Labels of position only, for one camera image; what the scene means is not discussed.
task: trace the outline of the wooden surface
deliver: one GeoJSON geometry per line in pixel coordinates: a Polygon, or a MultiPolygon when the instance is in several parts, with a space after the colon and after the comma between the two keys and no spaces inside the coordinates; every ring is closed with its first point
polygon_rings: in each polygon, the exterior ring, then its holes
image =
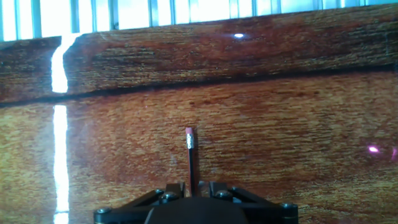
{"type": "Polygon", "coordinates": [[[0,223],[92,223],[188,182],[189,126],[205,182],[297,203],[301,223],[398,223],[397,12],[86,34],[63,56],[68,96],[60,37],[1,43],[0,223]]]}
{"type": "Polygon", "coordinates": [[[57,48],[68,49],[67,95],[392,65],[397,15],[398,5],[390,4],[85,34],[69,49],[58,48],[60,37],[2,43],[0,103],[59,96],[51,87],[57,48]]]}
{"type": "MultiPolygon", "coordinates": [[[[397,82],[395,72],[351,72],[60,102],[69,223],[188,182],[187,126],[198,130],[204,181],[293,201],[301,223],[397,223],[397,82]]],[[[1,109],[1,223],[53,223],[53,106],[1,109]]]]}

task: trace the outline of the screw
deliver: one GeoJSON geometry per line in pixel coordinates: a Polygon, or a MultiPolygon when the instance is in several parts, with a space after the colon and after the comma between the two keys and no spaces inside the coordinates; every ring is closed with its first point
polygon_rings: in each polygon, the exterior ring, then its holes
{"type": "Polygon", "coordinates": [[[178,198],[177,195],[174,192],[166,192],[163,194],[162,199],[169,199],[169,200],[173,200],[178,198]]]}
{"type": "Polygon", "coordinates": [[[219,190],[219,191],[217,191],[215,196],[216,196],[216,198],[224,199],[224,198],[231,198],[232,194],[230,192],[228,192],[227,190],[219,190]]]}
{"type": "Polygon", "coordinates": [[[112,210],[111,207],[103,207],[97,210],[97,213],[99,214],[104,214],[104,213],[108,213],[112,210]]]}

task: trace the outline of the wood grain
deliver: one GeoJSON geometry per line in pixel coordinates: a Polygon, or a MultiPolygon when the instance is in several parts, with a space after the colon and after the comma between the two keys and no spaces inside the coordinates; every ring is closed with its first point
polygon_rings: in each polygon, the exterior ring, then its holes
{"type": "MultiPolygon", "coordinates": [[[[394,72],[353,72],[61,102],[69,223],[188,182],[187,126],[204,181],[295,202],[301,223],[397,223],[397,82],[394,72]]],[[[53,104],[0,113],[0,222],[52,223],[53,104]]]]}
{"type": "MultiPolygon", "coordinates": [[[[85,34],[63,56],[66,95],[393,65],[397,15],[398,4],[388,4],[85,34]]],[[[60,43],[52,37],[0,45],[0,102],[60,96],[51,86],[60,43]]]]}

